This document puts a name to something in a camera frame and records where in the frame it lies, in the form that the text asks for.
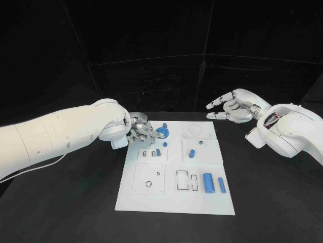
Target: cable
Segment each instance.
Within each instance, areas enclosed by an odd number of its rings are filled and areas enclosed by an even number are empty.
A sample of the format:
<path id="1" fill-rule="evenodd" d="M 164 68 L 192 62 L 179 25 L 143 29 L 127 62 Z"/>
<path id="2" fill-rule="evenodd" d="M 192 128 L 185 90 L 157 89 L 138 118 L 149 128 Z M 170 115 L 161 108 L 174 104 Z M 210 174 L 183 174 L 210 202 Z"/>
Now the cable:
<path id="1" fill-rule="evenodd" d="M 3 182 L 6 182 L 9 179 L 12 179 L 12 178 L 14 178 L 16 176 L 19 176 L 20 174 L 23 174 L 23 173 L 26 173 L 26 172 L 29 172 L 29 171 L 33 171 L 33 170 L 36 170 L 36 169 L 45 168 L 45 167 L 53 165 L 56 162 L 53 162 L 53 163 L 51 163 L 51 164 L 45 165 L 45 166 L 36 167 L 36 168 L 33 168 L 33 169 L 29 169 L 29 170 L 20 172 L 20 173 L 17 173 L 14 176 L 10 176 L 10 177 L 6 178 L 3 181 L 0 181 L 0 184 L 2 184 Z"/>

